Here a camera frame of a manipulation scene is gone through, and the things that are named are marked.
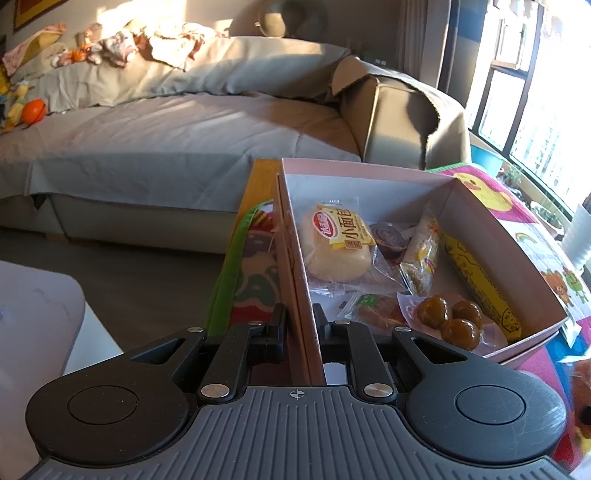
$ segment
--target glossy brown ball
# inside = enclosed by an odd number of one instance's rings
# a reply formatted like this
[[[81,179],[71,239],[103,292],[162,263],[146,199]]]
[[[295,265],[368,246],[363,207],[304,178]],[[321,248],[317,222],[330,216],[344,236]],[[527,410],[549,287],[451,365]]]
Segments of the glossy brown ball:
[[[435,295],[426,298],[418,305],[417,318],[423,325],[439,329],[452,318],[452,309],[444,298]]]
[[[453,319],[441,327],[441,338],[447,343],[472,351],[480,342],[480,330],[468,320]]]
[[[455,319],[464,319],[476,325],[482,330],[482,310],[473,301],[462,300],[452,307],[452,316]]]

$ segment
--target window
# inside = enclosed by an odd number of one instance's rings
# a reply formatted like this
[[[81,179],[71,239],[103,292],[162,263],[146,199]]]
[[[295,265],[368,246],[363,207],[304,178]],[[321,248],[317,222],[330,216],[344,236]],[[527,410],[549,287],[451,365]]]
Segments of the window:
[[[551,8],[491,2],[466,112],[474,134],[569,213],[591,192],[591,6]]]

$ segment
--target orange ball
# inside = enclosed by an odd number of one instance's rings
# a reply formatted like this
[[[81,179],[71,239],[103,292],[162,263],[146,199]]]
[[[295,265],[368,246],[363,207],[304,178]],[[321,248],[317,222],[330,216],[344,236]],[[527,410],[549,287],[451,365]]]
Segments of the orange ball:
[[[27,125],[36,124],[43,120],[43,117],[47,113],[47,107],[45,102],[40,98],[36,100],[32,100],[25,105],[25,108],[22,109],[22,121],[25,122]]]

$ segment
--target blue plant pot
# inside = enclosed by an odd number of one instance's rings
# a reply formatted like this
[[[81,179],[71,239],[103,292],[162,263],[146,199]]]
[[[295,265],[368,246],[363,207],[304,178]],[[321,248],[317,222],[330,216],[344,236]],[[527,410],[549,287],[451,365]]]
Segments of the blue plant pot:
[[[472,163],[480,165],[491,177],[495,178],[503,166],[504,159],[496,153],[476,145],[471,145],[470,149],[472,150]]]

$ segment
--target yellow wrapped sausage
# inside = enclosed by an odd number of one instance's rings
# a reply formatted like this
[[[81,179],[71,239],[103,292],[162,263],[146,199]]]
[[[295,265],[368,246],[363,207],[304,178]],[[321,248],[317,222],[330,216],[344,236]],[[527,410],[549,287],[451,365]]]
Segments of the yellow wrapped sausage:
[[[521,339],[521,324],[476,259],[458,240],[445,235],[445,250],[476,296],[485,315],[501,327],[509,343]]]

